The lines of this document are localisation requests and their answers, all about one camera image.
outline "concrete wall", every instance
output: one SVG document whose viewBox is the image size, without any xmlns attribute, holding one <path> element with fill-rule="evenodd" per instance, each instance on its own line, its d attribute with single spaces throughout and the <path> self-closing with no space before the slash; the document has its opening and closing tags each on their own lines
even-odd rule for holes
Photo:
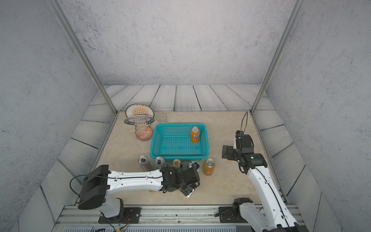
<svg viewBox="0 0 371 232">
<path fill-rule="evenodd" d="M 0 231 L 8 231 L 97 88 L 46 0 L 1 1 L 0 32 Z"/>
<path fill-rule="evenodd" d="M 104 85 L 261 83 L 295 0 L 60 0 Z"/>
<path fill-rule="evenodd" d="M 370 16 L 308 0 L 267 89 L 344 231 L 371 228 Z"/>
</svg>

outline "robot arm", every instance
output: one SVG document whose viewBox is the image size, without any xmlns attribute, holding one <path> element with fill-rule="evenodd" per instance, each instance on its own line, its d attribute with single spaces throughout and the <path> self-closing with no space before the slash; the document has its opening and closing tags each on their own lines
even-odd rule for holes
<svg viewBox="0 0 371 232">
<path fill-rule="evenodd" d="M 235 160 L 239 169 L 252 181 L 265 209 L 265 216 L 257 210 L 249 198 L 235 199 L 227 214 L 233 214 L 236 220 L 247 221 L 256 232 L 265 231 L 300 231 L 308 232 L 306 226 L 299 226 L 287 209 L 262 154 L 254 153 L 254 143 L 250 135 L 237 131 L 235 145 L 223 146 L 222 158 Z"/>
<path fill-rule="evenodd" d="M 79 209 L 98 209 L 106 218 L 118 216 L 123 210 L 120 199 L 113 193 L 131 190 L 152 190 L 173 192 L 180 190 L 190 197 L 200 185 L 200 177 L 194 165 L 182 171 L 163 167 L 155 171 L 124 173 L 109 171 L 108 165 L 101 165 L 83 180 Z"/>
</svg>

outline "gray wooden panel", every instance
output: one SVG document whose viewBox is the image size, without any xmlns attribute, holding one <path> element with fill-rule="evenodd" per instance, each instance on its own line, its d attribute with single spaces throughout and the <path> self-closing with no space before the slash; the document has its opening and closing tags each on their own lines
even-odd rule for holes
<svg viewBox="0 0 371 232">
<path fill-rule="evenodd" d="M 288 193 L 305 165 L 295 143 L 273 156 L 273 163 L 281 179 L 282 187 Z"/>
<path fill-rule="evenodd" d="M 128 85 L 120 90 L 111 98 L 117 110 L 122 110 L 124 106 L 139 92 L 143 85 Z"/>
<path fill-rule="evenodd" d="M 175 85 L 161 85 L 152 101 L 153 110 L 172 111 L 174 110 Z"/>
<path fill-rule="evenodd" d="M 20 232 L 49 232 L 53 229 L 53 216 L 40 187 L 36 189 L 24 208 L 18 222 Z"/>
<path fill-rule="evenodd" d="M 158 88 L 160 85 L 145 85 L 139 92 L 124 106 L 122 109 L 123 111 L 126 110 L 126 108 L 135 103 L 141 103 L 145 105 L 150 105 L 155 98 L 155 95 L 157 93 Z"/>
<path fill-rule="evenodd" d="M 341 232 L 339 221 L 331 210 L 325 196 L 321 194 L 314 232 Z"/>
<path fill-rule="evenodd" d="M 194 85 L 201 110 L 228 110 L 209 85 Z"/>
<path fill-rule="evenodd" d="M 71 138 L 99 148 L 110 127 L 110 123 L 80 121 Z"/>
<path fill-rule="evenodd" d="M 177 85 L 174 110 L 201 110 L 193 85 Z"/>
<path fill-rule="evenodd" d="M 114 96 L 117 94 L 120 90 L 122 90 L 126 85 L 108 85 L 105 89 L 109 97 Z M 98 104 L 106 104 L 107 102 L 104 100 L 101 92 L 98 90 L 98 92 L 95 94 L 92 102 L 90 105 L 98 105 Z"/>
<path fill-rule="evenodd" d="M 250 110 L 252 106 L 226 85 L 210 85 L 229 110 Z"/>
<path fill-rule="evenodd" d="M 256 99 L 257 93 L 259 91 L 259 86 L 257 85 L 227 85 L 231 88 L 234 92 L 236 92 L 239 96 L 241 96 L 245 101 L 247 101 L 250 105 L 254 104 Z M 274 106 L 270 102 L 269 98 L 263 97 L 261 98 L 258 110 L 274 110 Z"/>
<path fill-rule="evenodd" d="M 283 125 L 283 121 L 275 110 L 257 110 L 254 113 L 260 130 Z"/>
<path fill-rule="evenodd" d="M 298 206 L 309 231 L 314 229 L 320 197 L 321 190 L 308 167 L 305 166 L 288 198 L 290 204 Z"/>
<path fill-rule="evenodd" d="M 55 221 L 57 221 L 63 207 L 73 204 L 76 198 L 76 194 L 69 187 L 72 178 L 72 174 L 57 160 L 41 183 Z M 81 184 L 75 179 L 71 186 L 78 192 Z"/>
<path fill-rule="evenodd" d="M 292 138 L 284 125 L 263 130 L 262 135 L 271 156 L 274 156 L 293 143 Z"/>
<path fill-rule="evenodd" d="M 61 161 L 75 176 L 88 174 L 98 149 L 70 139 L 58 156 Z"/>
<path fill-rule="evenodd" d="M 13 225 L 13 227 L 10 229 L 9 232 L 19 232 L 19 229 L 18 229 L 19 225 L 18 225 L 18 220 L 15 222 L 15 224 Z"/>
<path fill-rule="evenodd" d="M 107 104 L 91 105 L 87 108 L 81 120 L 94 122 L 111 122 L 113 117 L 114 114 Z"/>
</svg>

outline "black cable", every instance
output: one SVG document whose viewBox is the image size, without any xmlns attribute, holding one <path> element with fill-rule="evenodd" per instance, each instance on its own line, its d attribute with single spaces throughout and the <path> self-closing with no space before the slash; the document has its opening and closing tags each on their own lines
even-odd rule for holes
<svg viewBox="0 0 371 232">
<path fill-rule="evenodd" d="M 247 117 L 249 116 L 249 114 L 247 113 L 247 111 L 246 111 L 246 124 L 245 124 L 245 129 L 243 129 L 243 132 L 245 132 L 245 130 L 246 130 L 246 126 L 247 126 Z"/>
<path fill-rule="evenodd" d="M 101 214 L 103 215 L 103 217 L 106 219 L 107 223 L 112 226 L 111 223 L 109 223 L 109 221 L 107 220 L 106 216 L 104 216 L 104 213 L 101 212 Z"/>
<path fill-rule="evenodd" d="M 245 115 L 243 116 L 242 121 L 241 121 L 240 135 L 242 134 L 242 124 L 243 124 L 243 119 L 245 118 L 245 116 L 246 116 L 246 126 L 247 126 L 247 111 L 246 111 L 246 113 L 245 113 Z"/>
<path fill-rule="evenodd" d="M 260 174 L 261 174 L 262 177 L 264 178 L 265 182 L 268 184 L 268 186 L 269 186 L 270 189 L 272 190 L 272 193 L 273 193 L 273 195 L 275 196 L 276 201 L 277 201 L 277 204 L 278 204 L 278 206 L 279 206 L 279 208 L 280 208 L 280 210 L 281 210 L 281 212 L 282 212 L 283 219 L 286 221 L 287 227 L 288 227 L 289 230 L 291 231 L 290 225 L 289 225 L 289 223 L 287 222 L 287 220 L 286 220 L 286 218 L 285 218 L 285 214 L 284 214 L 284 212 L 283 212 L 283 210 L 282 210 L 282 208 L 281 208 L 281 205 L 280 205 L 280 203 L 279 203 L 279 201 L 278 201 L 278 198 L 277 198 L 275 192 L 273 191 L 273 188 L 270 186 L 270 184 L 268 183 L 267 179 L 265 179 L 265 176 L 262 174 L 262 172 L 261 172 L 259 169 L 257 169 L 256 167 L 255 167 L 255 169 L 258 170 L 258 172 L 260 172 Z"/>
<path fill-rule="evenodd" d="M 183 161 L 186 161 L 186 160 L 183 160 Z M 183 161 L 180 162 L 180 166 L 182 166 Z M 190 160 L 188 160 L 188 161 L 189 161 L 190 163 L 192 163 L 192 161 L 190 161 Z M 188 163 L 188 164 L 189 164 L 189 163 Z M 184 168 L 184 167 L 182 166 L 182 168 Z M 188 165 L 187 165 L 187 169 L 189 169 Z"/>
<path fill-rule="evenodd" d="M 75 176 L 74 178 L 72 178 L 70 180 L 70 189 L 78 196 L 80 196 L 80 194 L 78 194 L 77 192 L 75 192 L 73 189 L 72 189 L 72 186 L 71 186 L 71 183 L 72 181 L 77 178 L 77 177 L 80 177 L 80 176 L 92 176 L 92 177 L 100 177 L 100 178 L 106 178 L 106 179 L 116 179 L 116 180 L 121 180 L 121 179 L 134 179 L 134 178 L 150 178 L 150 179 L 158 179 L 158 178 L 161 178 L 163 177 L 164 175 L 162 176 L 159 176 L 159 177 L 149 177 L 149 176 L 134 176 L 134 177 L 119 177 L 119 178 L 115 178 L 115 177 L 108 177 L 108 176 L 95 176 L 95 175 L 89 175 L 89 174 L 85 174 L 85 175 L 78 175 L 78 176 Z"/>
</svg>

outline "plate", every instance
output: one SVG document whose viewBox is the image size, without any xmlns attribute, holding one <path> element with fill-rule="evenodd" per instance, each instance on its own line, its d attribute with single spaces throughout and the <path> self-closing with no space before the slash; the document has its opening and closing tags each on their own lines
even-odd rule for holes
<svg viewBox="0 0 371 232">
<path fill-rule="evenodd" d="M 155 117 L 155 113 L 151 107 L 145 104 L 132 104 L 129 105 L 125 110 L 126 117 L 134 117 L 139 115 L 149 116 L 151 118 Z"/>
<path fill-rule="evenodd" d="M 146 124 L 151 124 L 154 121 L 155 119 L 153 117 L 144 116 L 144 115 L 129 117 L 124 120 L 124 122 L 129 125 L 146 125 Z"/>
</svg>

